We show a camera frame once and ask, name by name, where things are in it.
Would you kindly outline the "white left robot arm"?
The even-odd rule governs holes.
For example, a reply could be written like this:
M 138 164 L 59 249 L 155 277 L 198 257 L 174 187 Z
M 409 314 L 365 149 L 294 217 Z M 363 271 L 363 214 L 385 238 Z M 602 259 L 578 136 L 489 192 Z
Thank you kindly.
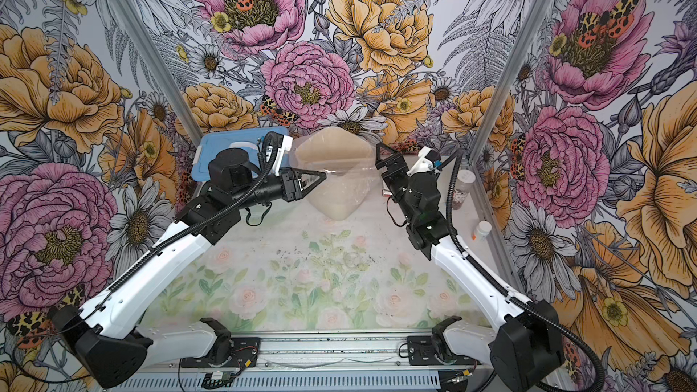
M 324 172 L 283 167 L 281 161 L 282 152 L 274 148 L 257 164 L 243 149 L 219 152 L 201 194 L 152 250 L 80 308 L 64 307 L 52 316 L 54 330 L 100 387 L 117 387 L 140 368 L 176 359 L 212 367 L 232 361 L 232 334 L 216 319 L 173 331 L 142 330 L 139 322 L 183 270 L 241 221 L 241 211 L 301 201 L 327 178 Z

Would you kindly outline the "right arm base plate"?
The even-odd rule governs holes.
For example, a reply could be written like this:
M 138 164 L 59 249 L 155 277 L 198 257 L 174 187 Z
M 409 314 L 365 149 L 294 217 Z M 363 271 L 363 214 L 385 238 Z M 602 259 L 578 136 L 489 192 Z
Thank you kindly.
M 474 366 L 475 359 L 454 355 L 442 343 L 436 343 L 431 335 L 408 336 L 398 349 L 399 357 L 407 359 L 410 366 Z

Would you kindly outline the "clear jar with dried flowers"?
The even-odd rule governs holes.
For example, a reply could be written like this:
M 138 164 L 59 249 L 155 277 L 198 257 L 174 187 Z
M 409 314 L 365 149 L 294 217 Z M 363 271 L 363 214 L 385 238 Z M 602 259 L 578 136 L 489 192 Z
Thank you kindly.
M 379 176 L 374 168 L 352 167 L 352 168 L 326 168 L 327 179 L 322 186 L 337 190 L 367 190 L 379 184 Z

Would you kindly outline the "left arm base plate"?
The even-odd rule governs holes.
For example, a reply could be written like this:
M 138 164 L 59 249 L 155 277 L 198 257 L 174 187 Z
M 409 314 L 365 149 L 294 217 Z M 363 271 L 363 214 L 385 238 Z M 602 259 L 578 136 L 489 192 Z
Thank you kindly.
M 182 368 L 253 368 L 257 364 L 261 339 L 233 337 L 226 343 L 216 343 L 203 357 L 185 358 Z

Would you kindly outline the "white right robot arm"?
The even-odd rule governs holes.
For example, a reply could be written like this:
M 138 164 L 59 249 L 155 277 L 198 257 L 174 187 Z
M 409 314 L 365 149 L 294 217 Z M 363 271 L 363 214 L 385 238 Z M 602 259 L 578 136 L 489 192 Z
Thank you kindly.
M 405 217 L 409 242 L 468 294 L 491 327 L 478 331 L 459 316 L 444 319 L 431 332 L 435 357 L 444 364 L 462 358 L 488 364 L 512 391 L 540 388 L 564 361 L 557 314 L 497 276 L 457 235 L 439 210 L 440 166 L 439 154 L 428 148 L 409 165 L 384 143 L 376 146 L 376 167 Z

